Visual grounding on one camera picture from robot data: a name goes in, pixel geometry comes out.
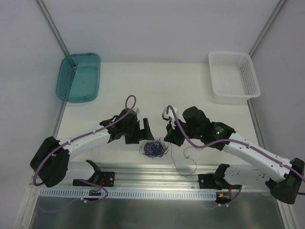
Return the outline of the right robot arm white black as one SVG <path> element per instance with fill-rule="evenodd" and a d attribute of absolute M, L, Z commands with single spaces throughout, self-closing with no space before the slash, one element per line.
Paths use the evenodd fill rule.
<path fill-rule="evenodd" d="M 181 146 L 187 141 L 196 149 L 214 148 L 254 166 L 253 169 L 242 169 L 220 164 L 212 175 L 201 179 L 204 186 L 217 190 L 243 186 L 267 188 L 275 199 L 290 205 L 295 203 L 305 181 L 303 160 L 290 160 L 271 153 L 242 137 L 234 128 L 211 122 L 195 106 L 184 110 L 183 119 L 179 119 L 176 109 L 168 105 L 162 118 L 168 121 L 166 142 Z"/>

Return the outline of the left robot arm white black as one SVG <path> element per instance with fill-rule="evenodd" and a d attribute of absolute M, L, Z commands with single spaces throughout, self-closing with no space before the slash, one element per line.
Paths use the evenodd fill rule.
<path fill-rule="evenodd" d="M 72 159 L 121 137 L 124 137 L 127 145 L 153 140 L 148 119 L 143 119 L 141 129 L 137 114 L 138 110 L 125 108 L 119 115 L 100 122 L 80 136 L 62 140 L 53 136 L 46 138 L 30 162 L 34 177 L 40 178 L 40 184 L 46 187 L 54 187 L 62 181 L 71 182 L 73 186 L 113 187 L 114 172 L 101 171 L 92 160 L 80 163 L 72 162 Z"/>

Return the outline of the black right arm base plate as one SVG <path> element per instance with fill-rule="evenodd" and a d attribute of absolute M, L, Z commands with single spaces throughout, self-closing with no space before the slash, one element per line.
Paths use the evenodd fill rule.
<path fill-rule="evenodd" d="M 198 174 L 199 189 L 217 189 L 213 174 Z"/>

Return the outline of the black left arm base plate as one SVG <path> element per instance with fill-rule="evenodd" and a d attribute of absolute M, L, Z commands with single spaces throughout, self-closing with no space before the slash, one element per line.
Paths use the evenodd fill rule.
<path fill-rule="evenodd" d="M 115 172 L 100 172 L 97 184 L 102 187 L 114 187 Z"/>

